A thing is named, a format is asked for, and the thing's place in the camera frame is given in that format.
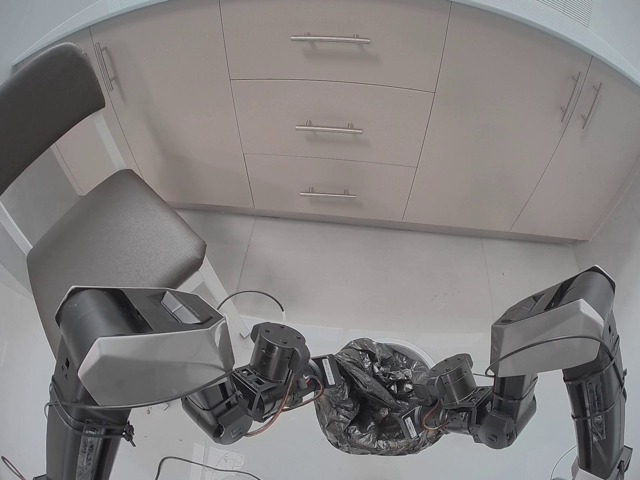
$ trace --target metal handle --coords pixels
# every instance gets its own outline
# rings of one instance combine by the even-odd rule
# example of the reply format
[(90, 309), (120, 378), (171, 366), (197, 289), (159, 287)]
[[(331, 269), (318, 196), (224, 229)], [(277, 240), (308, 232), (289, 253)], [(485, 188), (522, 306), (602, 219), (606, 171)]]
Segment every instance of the metal handle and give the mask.
[(312, 36), (309, 32), (304, 36), (291, 36), (292, 41), (325, 41), (331, 43), (356, 43), (356, 44), (370, 44), (371, 39), (366, 37), (360, 37), (357, 34), (353, 37), (340, 37), (340, 36)]
[(596, 89), (596, 97), (593, 99), (589, 113), (587, 115), (582, 114), (582, 119), (584, 119), (584, 124), (582, 125), (583, 130), (587, 130), (589, 121), (591, 121), (591, 118), (593, 117), (593, 112), (596, 110), (596, 105), (598, 104), (598, 100), (602, 94), (602, 82), (600, 82), (600, 85), (594, 85), (593, 88)]
[(582, 86), (582, 80), (584, 79), (584, 74), (582, 71), (578, 73), (578, 76), (573, 75), (573, 79), (575, 80), (575, 85), (573, 86), (573, 91), (571, 91), (571, 97), (569, 98), (569, 103), (566, 104), (566, 107), (560, 107), (564, 114), (562, 115), (561, 122), (564, 123), (572, 113), (573, 103), (578, 96), (578, 92), (580, 87)]
[(93, 45), (95, 50), (95, 56), (98, 57), (98, 68), (100, 68), (100, 74), (102, 75), (102, 79), (104, 80), (104, 84), (107, 86), (107, 91), (113, 91), (112, 82), (116, 80), (115, 76), (109, 76), (109, 72), (107, 71), (107, 64), (104, 62), (104, 52), (107, 50), (106, 46), (100, 46), (100, 43), (95, 43)]
[(347, 189), (343, 194), (334, 194), (331, 192), (316, 192), (313, 187), (309, 187), (308, 192), (300, 192), (302, 197), (331, 197), (333, 199), (356, 199), (355, 194), (349, 194)]
[(304, 125), (296, 124), (296, 130), (303, 132), (362, 133), (360, 128), (353, 127), (353, 123), (349, 123), (347, 128), (336, 128), (333, 126), (313, 126), (310, 120), (308, 120), (307, 124)]

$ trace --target drawer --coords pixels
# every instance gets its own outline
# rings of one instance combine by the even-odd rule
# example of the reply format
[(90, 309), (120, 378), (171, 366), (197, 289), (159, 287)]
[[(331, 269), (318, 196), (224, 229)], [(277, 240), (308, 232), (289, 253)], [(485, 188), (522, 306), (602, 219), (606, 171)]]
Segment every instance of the drawer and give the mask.
[[(446, 0), (220, 0), (232, 79), (306, 79), (435, 90)], [(292, 36), (370, 39), (292, 41)]]
[[(263, 210), (401, 221), (413, 167), (295, 156), (244, 156), (255, 207)], [(306, 197), (316, 193), (354, 198)]]
[[(232, 86), (245, 153), (418, 165), (432, 93), (308, 80)], [(328, 130), (296, 129), (308, 124)]]

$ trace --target crumpled plastic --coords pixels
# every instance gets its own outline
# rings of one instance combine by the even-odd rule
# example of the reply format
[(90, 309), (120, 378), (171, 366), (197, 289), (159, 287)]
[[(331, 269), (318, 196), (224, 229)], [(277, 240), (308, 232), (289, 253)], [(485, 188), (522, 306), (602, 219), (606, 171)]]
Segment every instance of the crumpled plastic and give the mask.
[(407, 439), (400, 416), (420, 405), (414, 384), (426, 384), (429, 367), (369, 338), (350, 341), (335, 355), (344, 381), (316, 400), (324, 436), (350, 454), (408, 455), (436, 443), (439, 431)]

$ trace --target stainless steel bar handle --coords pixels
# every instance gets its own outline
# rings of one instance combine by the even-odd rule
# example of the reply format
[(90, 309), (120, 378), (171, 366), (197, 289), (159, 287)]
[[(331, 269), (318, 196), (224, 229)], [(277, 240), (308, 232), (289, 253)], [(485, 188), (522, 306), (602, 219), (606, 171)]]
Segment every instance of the stainless steel bar handle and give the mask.
[(593, 112), (596, 110), (596, 105), (598, 104), (598, 100), (600, 99), (600, 95), (602, 94), (602, 82), (600, 82), (600, 85), (594, 85), (593, 88), (596, 89), (596, 96), (593, 99), (593, 103), (591, 104), (589, 113), (587, 115), (582, 114), (582, 119), (584, 119), (584, 124), (582, 125), (583, 130), (587, 130), (587, 126), (589, 126), (589, 122), (593, 117)]
[(107, 50), (106, 46), (100, 46), (100, 43), (93, 44), (95, 50), (95, 56), (98, 58), (98, 68), (100, 68), (100, 74), (104, 80), (104, 84), (107, 86), (107, 91), (113, 91), (112, 82), (116, 80), (115, 76), (110, 76), (107, 71), (107, 64), (104, 62), (104, 52)]
[(370, 44), (371, 39), (367, 37), (360, 37), (357, 34), (353, 37), (349, 36), (312, 36), (309, 32), (304, 36), (291, 36), (292, 41), (313, 41), (313, 42), (329, 42), (329, 43), (356, 43), (356, 44)]
[(309, 187), (308, 192), (300, 192), (302, 197), (331, 197), (333, 199), (356, 199), (355, 194), (349, 194), (347, 189), (343, 194), (334, 194), (331, 192), (316, 192), (313, 187)]
[(313, 126), (313, 124), (311, 124), (311, 120), (308, 120), (307, 124), (296, 124), (296, 130), (302, 132), (362, 133), (360, 128), (353, 127), (353, 123), (349, 123), (347, 128), (338, 128), (334, 126)]
[(575, 85), (573, 86), (573, 91), (571, 92), (571, 97), (569, 98), (569, 103), (566, 104), (566, 107), (560, 107), (564, 114), (562, 115), (561, 122), (566, 122), (573, 112), (573, 103), (575, 102), (576, 97), (578, 96), (578, 92), (580, 91), (580, 87), (582, 86), (582, 80), (584, 79), (584, 74), (582, 71), (578, 73), (578, 76), (573, 75), (573, 79), (575, 80)]

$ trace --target white label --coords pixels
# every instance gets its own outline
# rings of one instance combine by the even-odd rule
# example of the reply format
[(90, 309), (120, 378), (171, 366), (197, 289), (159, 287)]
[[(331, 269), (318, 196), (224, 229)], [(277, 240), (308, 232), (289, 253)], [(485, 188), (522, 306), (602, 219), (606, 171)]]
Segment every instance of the white label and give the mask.
[(406, 423), (406, 427), (409, 430), (409, 435), (413, 439), (418, 435), (418, 433), (415, 431), (415, 427), (413, 426), (413, 421), (411, 420), (411, 416), (407, 416), (404, 419), (404, 422)]
[(335, 380), (333, 379), (333, 373), (331, 372), (331, 365), (329, 364), (329, 359), (322, 359), (322, 364), (324, 366), (324, 373), (326, 375), (326, 379), (329, 382), (329, 385), (335, 386)]

